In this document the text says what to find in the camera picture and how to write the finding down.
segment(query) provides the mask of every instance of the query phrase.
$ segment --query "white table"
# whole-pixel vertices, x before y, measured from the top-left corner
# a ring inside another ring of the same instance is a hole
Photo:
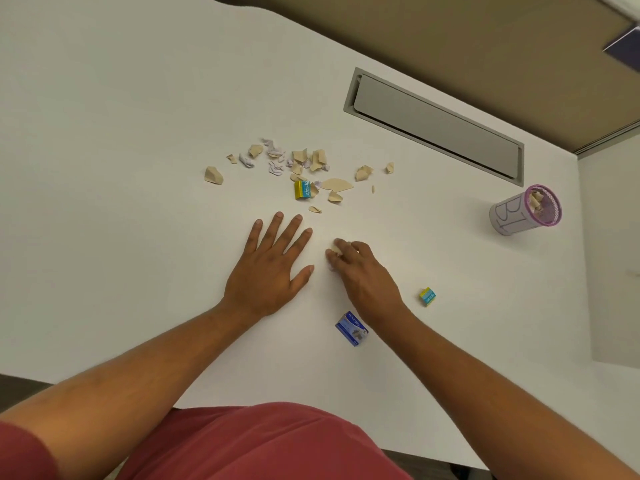
[[[525,183],[558,194],[562,223],[493,231],[488,207],[519,187],[344,113],[356,66],[522,141]],[[351,306],[323,250],[357,238],[423,321],[640,469],[640,371],[590,358],[574,155],[278,15],[210,0],[3,0],[0,67],[0,372],[56,382],[200,313],[253,220],[301,212],[315,233],[295,271],[315,264],[311,282],[178,406],[297,401],[381,447],[482,467],[377,337],[356,349],[334,329]],[[265,161],[225,159],[260,136],[324,148],[324,177],[376,171],[311,214]]]

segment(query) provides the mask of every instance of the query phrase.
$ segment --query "right hand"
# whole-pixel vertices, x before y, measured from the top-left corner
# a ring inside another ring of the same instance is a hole
[[[336,239],[335,245],[342,256],[327,249],[326,257],[340,274],[347,295],[364,322],[376,326],[406,308],[396,282],[368,244]]]

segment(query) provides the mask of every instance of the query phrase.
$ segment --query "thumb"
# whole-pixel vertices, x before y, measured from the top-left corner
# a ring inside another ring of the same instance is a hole
[[[314,272],[315,266],[310,264],[300,270],[300,272],[293,278],[289,284],[289,288],[293,292],[293,296],[297,295],[302,288],[309,282],[311,273]]]

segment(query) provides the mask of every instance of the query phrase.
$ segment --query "metal cover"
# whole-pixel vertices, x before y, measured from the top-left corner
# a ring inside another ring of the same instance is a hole
[[[523,185],[524,145],[356,69],[345,111]]]

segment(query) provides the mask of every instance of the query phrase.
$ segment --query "left hand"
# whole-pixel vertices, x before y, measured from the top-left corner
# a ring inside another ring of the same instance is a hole
[[[282,212],[276,213],[260,244],[262,220],[253,224],[244,252],[229,275],[225,297],[220,302],[246,316],[251,325],[290,302],[307,284],[314,270],[313,265],[306,266],[291,279],[291,266],[309,242],[312,229],[305,229],[285,252],[302,223],[302,216],[295,216],[276,241],[283,218]]]

